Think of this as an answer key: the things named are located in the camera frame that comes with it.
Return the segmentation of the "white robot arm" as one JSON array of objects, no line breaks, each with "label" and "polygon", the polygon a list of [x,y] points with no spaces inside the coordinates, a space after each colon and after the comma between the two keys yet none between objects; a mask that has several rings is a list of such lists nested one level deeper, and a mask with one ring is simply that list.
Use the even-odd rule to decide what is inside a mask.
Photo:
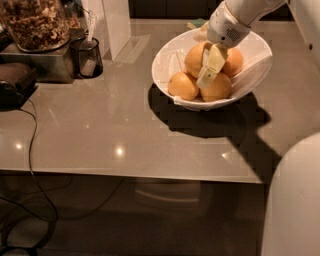
[{"label": "white robot arm", "polygon": [[[237,46],[266,14],[288,5],[320,67],[319,0],[223,0],[211,15],[214,44],[197,85],[208,87]],[[268,190],[261,256],[320,256],[320,134],[294,145],[280,161]]]}]

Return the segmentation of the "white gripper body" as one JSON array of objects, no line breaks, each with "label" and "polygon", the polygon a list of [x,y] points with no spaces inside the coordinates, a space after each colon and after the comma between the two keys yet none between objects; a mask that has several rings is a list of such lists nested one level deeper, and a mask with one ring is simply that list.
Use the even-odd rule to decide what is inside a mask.
[{"label": "white gripper body", "polygon": [[214,44],[221,44],[227,48],[237,46],[250,33],[250,29],[239,23],[222,1],[211,15],[207,38]]}]

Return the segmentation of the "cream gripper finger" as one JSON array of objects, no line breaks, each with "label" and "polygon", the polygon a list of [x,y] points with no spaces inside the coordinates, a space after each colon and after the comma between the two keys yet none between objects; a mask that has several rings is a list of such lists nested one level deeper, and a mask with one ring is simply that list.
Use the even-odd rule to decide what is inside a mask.
[{"label": "cream gripper finger", "polygon": [[198,42],[207,41],[207,30],[208,30],[208,22],[205,22],[200,27],[200,29],[194,33],[193,39]]},{"label": "cream gripper finger", "polygon": [[222,70],[228,58],[228,49],[221,44],[213,44],[203,53],[197,86],[200,89],[208,88]]}]

